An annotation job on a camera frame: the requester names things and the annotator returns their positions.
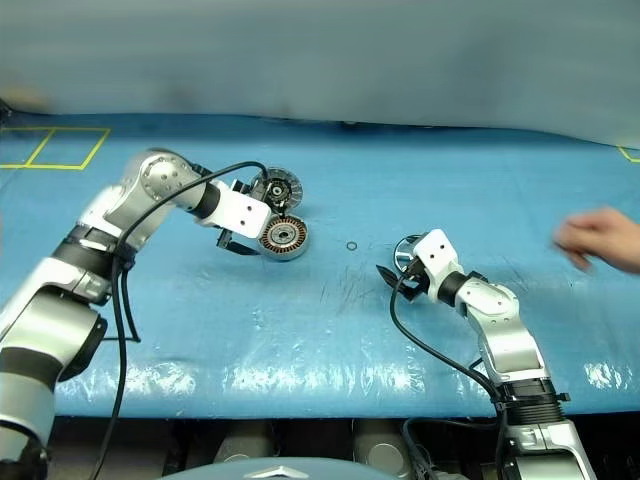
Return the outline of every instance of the black cable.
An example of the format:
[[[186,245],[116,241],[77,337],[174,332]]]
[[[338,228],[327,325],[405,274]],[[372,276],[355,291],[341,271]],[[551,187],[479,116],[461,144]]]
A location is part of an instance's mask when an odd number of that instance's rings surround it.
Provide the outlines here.
[[[448,425],[451,427],[468,428],[470,430],[495,430],[500,426],[498,422],[492,423],[475,423],[461,422],[459,420],[451,420],[449,418],[412,418],[413,422],[436,423],[439,425]]]
[[[481,363],[482,363],[482,358],[479,358],[479,359],[475,360],[471,365],[469,365],[469,370],[473,370],[474,368],[476,368]]]
[[[111,436],[113,435],[113,429],[116,426],[118,415],[120,414],[120,405],[122,405],[122,397],[124,396],[124,386],[127,377],[127,342],[124,338],[124,323],[122,321],[122,311],[120,310],[120,294],[118,292],[118,277],[122,271],[122,265],[119,258],[114,258],[111,268],[111,297],[113,302],[113,313],[115,316],[116,330],[118,331],[118,354],[120,357],[120,372],[118,374],[118,387],[116,389],[116,397],[113,401],[113,410],[111,411],[111,418],[107,425],[104,437],[102,438],[102,444],[100,445],[100,452],[98,453],[98,460],[96,461],[93,471],[89,476],[90,480],[96,480],[102,470],[105,458],[107,457],[107,450],[109,449],[109,443]]]
[[[120,274],[123,275],[124,277],[123,286],[124,288],[126,288],[127,287],[126,280],[128,278],[127,271],[129,270],[130,267],[128,265],[123,264],[123,262],[127,262],[128,260],[125,259],[126,256],[123,255],[122,252],[124,251],[124,245],[126,244],[127,239],[131,236],[133,231],[136,228],[138,228],[138,226],[142,222],[144,222],[151,214],[153,214],[153,212],[155,212],[160,207],[162,207],[166,203],[173,200],[175,197],[182,195],[184,192],[194,187],[197,187],[198,185],[207,183],[208,181],[213,180],[214,178],[217,178],[227,173],[240,170],[242,168],[247,168],[247,167],[257,167],[260,170],[262,170],[262,175],[265,178],[265,180],[269,178],[269,171],[267,170],[267,167],[265,167],[263,164],[259,162],[248,161],[248,162],[236,163],[229,167],[223,168],[216,172],[200,177],[199,179],[188,183],[184,187],[179,188],[178,190],[171,193],[170,195],[167,195],[162,200],[158,201],[157,203],[149,207],[147,210],[145,210],[142,213],[142,215],[140,215],[140,217],[135,222],[133,222],[129,226],[129,228],[127,228],[124,232],[122,232],[122,235],[120,235],[120,238],[118,239],[118,242],[116,243],[116,247],[114,249],[114,260],[113,260],[113,265],[111,269],[111,296],[112,296],[112,303],[113,303],[113,314],[114,314],[115,323],[116,323],[116,330],[118,333],[118,352],[120,357],[120,372],[118,375],[118,386],[116,388],[116,396],[113,402],[113,410],[111,411],[111,418],[109,419],[107,430],[105,431],[104,437],[102,439],[102,445],[100,446],[98,460],[96,461],[96,464],[93,468],[93,471],[91,472],[91,475],[89,476],[90,480],[96,480],[98,478],[98,475],[100,474],[100,470],[104,465],[104,461],[107,456],[107,450],[109,449],[109,443],[111,442],[111,436],[113,435],[115,424],[118,420],[118,416],[120,415],[120,406],[122,405],[122,398],[124,397],[124,387],[125,387],[126,377],[127,377],[127,343],[126,343],[125,332],[124,332],[124,322],[122,319],[122,306],[120,303],[120,293],[118,291],[118,277],[120,276]],[[132,325],[134,325],[134,322],[133,322],[133,315],[131,315],[131,308],[130,308],[131,306],[128,301],[128,293],[129,293],[128,289],[126,289],[127,300],[125,301],[125,310],[128,309],[127,320],[130,321],[130,327],[131,327]],[[135,333],[134,332],[135,332],[135,327],[131,331],[131,333],[134,337],[136,337],[137,332]]]
[[[120,289],[122,290],[122,305],[124,307],[124,314],[127,317],[127,324],[129,325],[129,331],[131,332],[131,340],[140,343],[140,335],[136,329],[136,324],[133,321],[133,314],[131,313],[131,302],[129,300],[129,269],[125,269],[120,277]]]
[[[498,480],[504,479],[504,473],[502,471],[504,466],[504,439],[507,434],[507,412],[503,410],[500,413],[500,430],[498,430],[498,442],[496,443],[496,473],[498,474]]]
[[[396,299],[398,298],[398,291],[400,290],[400,286],[402,286],[402,283],[406,280],[406,277],[407,277],[406,272],[408,270],[409,269],[407,268],[407,270],[402,272],[402,274],[400,275],[400,278],[398,278],[398,281],[393,287],[393,292],[391,293],[391,301],[389,302],[389,313],[391,314],[391,320],[393,320],[394,325],[398,328],[398,330],[400,330],[400,332],[405,337],[411,340],[414,344],[416,344],[422,350],[434,356],[438,360],[446,363],[450,367],[456,369],[463,375],[466,375],[471,380],[473,380],[478,385],[480,385],[489,394],[489,398],[491,398],[491,400],[494,401],[496,398],[499,397],[499,393],[496,387],[489,381],[487,377],[482,375],[480,372],[476,372],[475,370],[468,369],[464,365],[461,365],[455,360],[452,360],[451,358],[447,357],[443,353],[440,353],[435,348],[427,345],[418,337],[416,337],[413,333],[411,333],[398,319],[398,315],[396,314]]]
[[[426,455],[423,454],[418,448],[418,444],[411,433],[411,424],[413,424],[415,420],[415,418],[408,418],[402,423],[402,438],[407,444],[407,447],[409,447],[409,452],[413,455],[415,462],[420,465],[427,474],[427,479],[437,480],[438,477],[433,471],[433,461],[431,460],[428,450],[423,447],[425,452],[427,452]]]

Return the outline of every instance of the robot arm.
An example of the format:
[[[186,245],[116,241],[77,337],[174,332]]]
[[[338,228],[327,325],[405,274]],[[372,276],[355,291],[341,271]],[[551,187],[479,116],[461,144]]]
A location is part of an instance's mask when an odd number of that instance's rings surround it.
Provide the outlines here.
[[[175,207],[191,213],[202,226],[249,238],[262,234],[271,208],[212,180],[158,208],[116,252],[123,232],[143,212],[207,173],[211,172],[167,150],[136,155],[120,183],[96,197],[53,254],[0,310],[0,471],[3,466],[24,467],[33,473],[34,465],[46,470],[53,391],[58,381],[88,366],[104,336],[106,321],[90,305],[109,300],[116,255],[132,263]]]
[[[596,478],[573,422],[566,419],[538,345],[520,320],[508,288],[466,275],[442,230],[413,237],[404,276],[413,277],[432,302],[454,307],[478,334],[480,355],[505,415],[507,479]]]

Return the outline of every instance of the table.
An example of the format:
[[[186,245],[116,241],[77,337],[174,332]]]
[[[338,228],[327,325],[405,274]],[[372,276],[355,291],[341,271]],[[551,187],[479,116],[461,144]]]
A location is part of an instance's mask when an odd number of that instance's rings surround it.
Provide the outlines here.
[[[212,169],[259,160],[302,181],[310,247],[292,262],[220,250],[215,230],[179,211],[138,255],[130,290],[143,342],[129,344],[124,416],[491,415],[479,387],[388,316],[375,265],[391,265],[402,236],[437,227],[467,270],[519,297],[557,389],[572,396],[569,413],[640,404],[638,279],[601,264],[575,271],[550,242],[574,211],[609,204],[640,218],[638,152],[524,131],[224,116],[15,115],[5,127],[0,164],[22,168],[0,169],[3,300],[145,148]],[[423,298],[399,312],[460,362],[477,357],[472,329],[448,307]],[[105,342],[58,386],[58,413],[108,415],[117,375]]]

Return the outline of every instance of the gray wall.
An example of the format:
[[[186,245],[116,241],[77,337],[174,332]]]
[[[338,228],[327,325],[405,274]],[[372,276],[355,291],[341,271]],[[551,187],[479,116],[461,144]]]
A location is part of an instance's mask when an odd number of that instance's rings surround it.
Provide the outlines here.
[[[0,98],[640,147],[640,2],[0,0]]]

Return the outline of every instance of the yellow tape line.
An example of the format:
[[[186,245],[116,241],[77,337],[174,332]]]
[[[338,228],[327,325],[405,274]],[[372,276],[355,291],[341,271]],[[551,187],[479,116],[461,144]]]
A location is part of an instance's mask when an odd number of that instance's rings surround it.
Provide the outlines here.
[[[109,134],[111,133],[111,129],[107,128],[104,131],[104,135],[102,135],[102,137],[100,137],[100,140],[98,140],[98,143],[96,143],[93,148],[91,149],[91,151],[89,152],[89,155],[87,155],[87,158],[84,159],[84,162],[82,162],[82,165],[80,165],[80,170],[84,170],[85,167],[87,165],[89,165],[89,162],[91,160],[93,160],[94,155],[97,153],[98,150],[100,150],[100,147],[102,146],[102,144],[104,143],[104,141],[107,139],[107,137],[109,136]]]
[[[29,158],[27,159],[27,161],[25,162],[26,166],[31,165],[31,163],[36,159],[36,157],[40,154],[40,152],[42,151],[42,149],[44,148],[44,146],[49,143],[49,140],[51,140],[51,137],[53,137],[53,134],[56,133],[56,129],[52,128],[51,131],[47,134],[46,137],[44,137],[42,139],[42,141],[40,142],[40,144],[36,147],[36,149],[33,151],[33,153],[31,153],[31,155],[29,155]]]
[[[19,132],[19,131],[49,131],[47,136],[42,139],[35,150],[29,155],[29,158],[25,163],[15,164],[0,164],[0,169],[24,169],[24,170],[84,170],[87,165],[93,160],[93,157],[98,153],[100,147],[104,144],[105,140],[111,133],[110,128],[104,127],[2,127],[0,132]],[[89,154],[85,157],[84,161],[80,165],[58,165],[58,164],[34,164],[34,160],[40,155],[42,149],[49,143],[51,137],[56,132],[104,132],[100,139],[93,146]]]

